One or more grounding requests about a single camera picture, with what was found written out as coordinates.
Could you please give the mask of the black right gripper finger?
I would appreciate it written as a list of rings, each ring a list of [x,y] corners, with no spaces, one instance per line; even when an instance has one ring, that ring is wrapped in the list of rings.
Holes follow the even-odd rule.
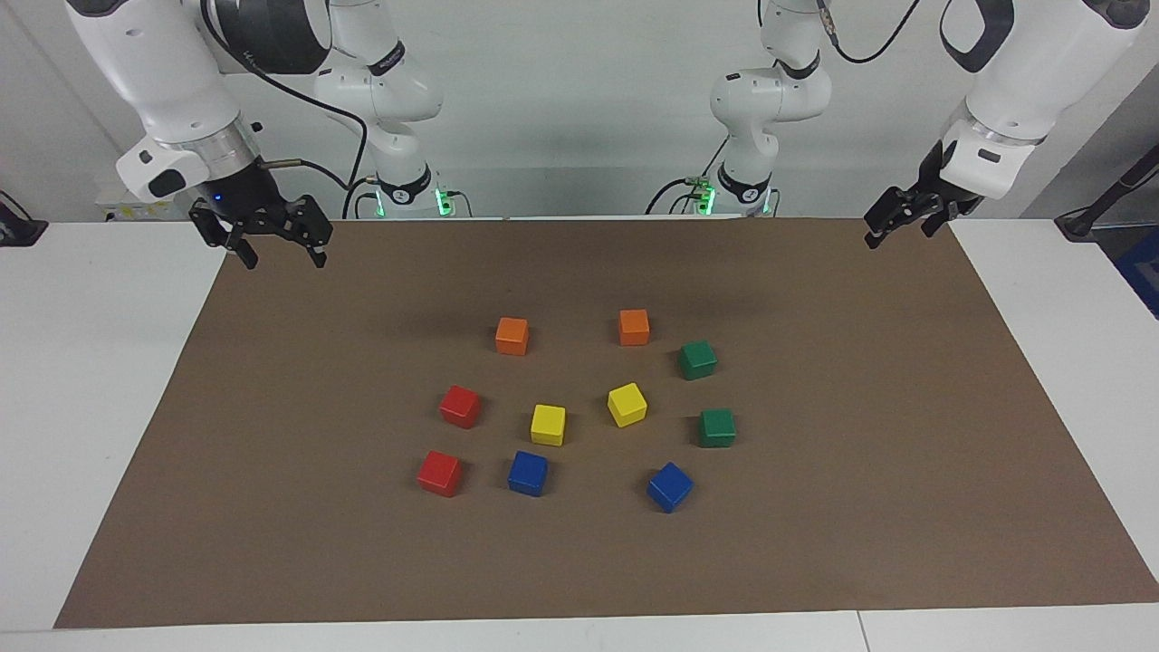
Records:
[[[284,208],[284,239],[305,247],[314,268],[325,268],[325,248],[331,239],[330,219],[311,195],[302,195],[296,202],[286,202]]]
[[[207,247],[223,248],[225,251],[234,254],[248,271],[258,265],[257,252],[249,241],[245,240],[245,220],[232,224],[231,230],[226,230],[221,218],[207,206],[207,203],[195,203],[187,211],[187,218],[197,228]]]

